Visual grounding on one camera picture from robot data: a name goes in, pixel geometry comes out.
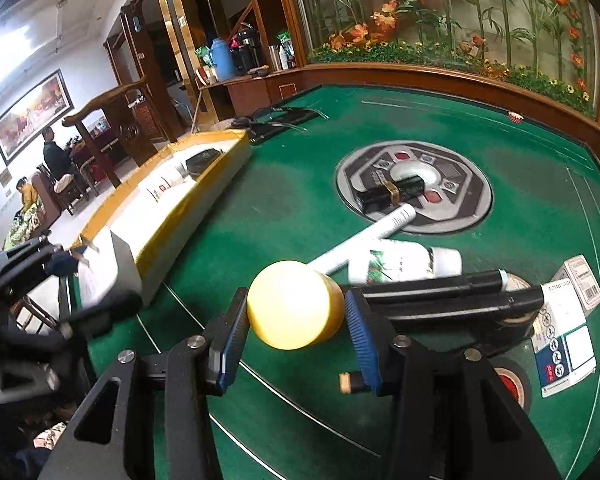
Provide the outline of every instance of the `gold band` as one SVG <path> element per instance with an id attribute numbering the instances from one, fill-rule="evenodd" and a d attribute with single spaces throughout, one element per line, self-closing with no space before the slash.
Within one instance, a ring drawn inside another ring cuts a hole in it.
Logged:
<path id="1" fill-rule="evenodd" d="M 398 205 L 400 203 L 400 192 L 395 187 L 395 184 L 393 182 L 385 182 L 384 187 L 391 193 L 391 205 Z"/>

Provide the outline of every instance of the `framed painting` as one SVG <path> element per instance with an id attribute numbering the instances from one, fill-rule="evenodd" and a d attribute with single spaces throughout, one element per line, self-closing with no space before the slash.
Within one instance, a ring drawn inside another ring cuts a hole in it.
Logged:
<path id="1" fill-rule="evenodd" d="M 8 165 L 42 128 L 73 107 L 60 70 L 35 85 L 0 116 L 0 154 L 4 163 Z"/>

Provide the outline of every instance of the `cardboard box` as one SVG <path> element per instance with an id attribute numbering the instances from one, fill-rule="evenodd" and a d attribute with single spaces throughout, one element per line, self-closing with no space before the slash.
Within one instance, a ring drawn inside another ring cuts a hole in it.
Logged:
<path id="1" fill-rule="evenodd" d="M 542 286 L 544 306 L 531 343 L 543 397 L 579 383 L 596 369 L 596 357 L 576 289 L 569 278 Z"/>
<path id="2" fill-rule="evenodd" d="M 555 273 L 552 282 L 565 278 L 571 280 L 582 305 L 582 311 L 587 317 L 600 304 L 600 286 L 582 254 L 564 262 Z"/>

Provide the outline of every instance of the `man in black jacket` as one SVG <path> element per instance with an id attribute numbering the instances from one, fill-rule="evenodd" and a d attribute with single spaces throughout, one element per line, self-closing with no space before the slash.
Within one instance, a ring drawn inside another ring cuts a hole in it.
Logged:
<path id="1" fill-rule="evenodd" d="M 78 189 L 88 200 L 87 183 L 71 160 L 69 153 L 54 142 L 54 131 L 51 129 L 51 126 L 46 126 L 42 129 L 42 137 L 45 139 L 43 157 L 53 178 L 60 180 L 64 175 L 72 174 Z"/>

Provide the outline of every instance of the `chair cushion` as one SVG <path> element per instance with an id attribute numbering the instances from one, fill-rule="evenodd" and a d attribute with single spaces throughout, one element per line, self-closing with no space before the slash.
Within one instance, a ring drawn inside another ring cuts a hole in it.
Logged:
<path id="1" fill-rule="evenodd" d="M 65 174 L 62 176 L 60 180 L 56 182 L 54 185 L 54 191 L 56 193 L 62 193 L 66 187 L 74 181 L 74 176 L 72 174 Z"/>

